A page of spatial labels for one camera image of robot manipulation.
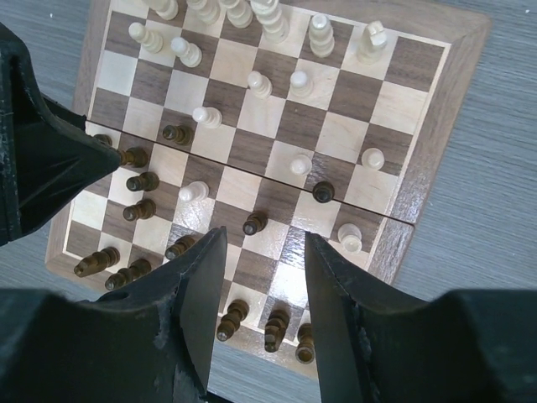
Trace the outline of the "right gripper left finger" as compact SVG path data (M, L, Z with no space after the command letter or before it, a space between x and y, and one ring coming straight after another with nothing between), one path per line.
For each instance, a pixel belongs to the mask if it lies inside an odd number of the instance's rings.
M96 301L1 292L4 402L216 402L208 390L227 231Z

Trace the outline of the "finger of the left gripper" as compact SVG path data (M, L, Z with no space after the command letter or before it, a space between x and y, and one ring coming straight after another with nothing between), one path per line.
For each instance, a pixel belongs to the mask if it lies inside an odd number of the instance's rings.
M86 134L86 117L44 95L26 44L1 27L1 241L42 228L120 155Z

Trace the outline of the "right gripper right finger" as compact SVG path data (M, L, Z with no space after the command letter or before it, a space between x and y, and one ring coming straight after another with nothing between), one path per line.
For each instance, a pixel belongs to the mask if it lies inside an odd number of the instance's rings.
M534 290L458 289L423 301L305 236L324 402L533 402Z

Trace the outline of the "dark chess pawn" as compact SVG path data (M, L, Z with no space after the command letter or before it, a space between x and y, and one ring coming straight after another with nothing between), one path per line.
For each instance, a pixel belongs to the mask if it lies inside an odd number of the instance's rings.
M152 266L146 259L135 260L127 268L112 274L106 280L105 287L107 290L117 290L147 275L151 270Z

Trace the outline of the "dark bishop edge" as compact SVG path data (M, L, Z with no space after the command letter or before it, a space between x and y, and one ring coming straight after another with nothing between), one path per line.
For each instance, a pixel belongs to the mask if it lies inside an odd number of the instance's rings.
M107 247L82 259L73 269L78 277L87 277L112 267L120 260L120 253L114 247Z

